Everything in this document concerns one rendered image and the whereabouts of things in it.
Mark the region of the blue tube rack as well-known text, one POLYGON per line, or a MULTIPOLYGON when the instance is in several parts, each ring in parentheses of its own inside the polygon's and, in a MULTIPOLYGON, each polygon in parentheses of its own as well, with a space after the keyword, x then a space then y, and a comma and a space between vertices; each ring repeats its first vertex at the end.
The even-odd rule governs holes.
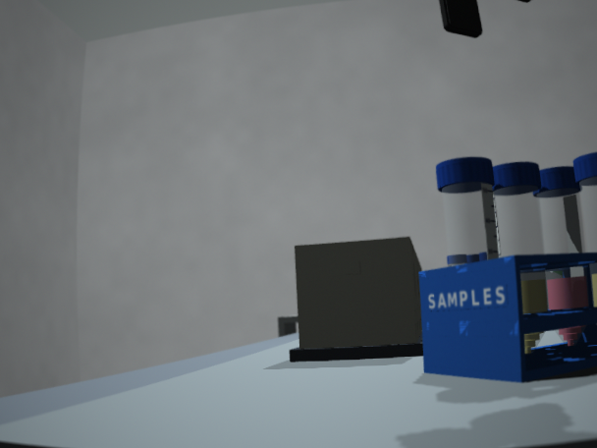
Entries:
POLYGON ((597 366, 590 263, 597 252, 511 255, 420 271, 424 372, 526 382, 597 366), (591 307, 523 314, 521 270, 575 266, 587 267, 591 307), (582 325, 575 346, 525 353, 524 334, 582 325))

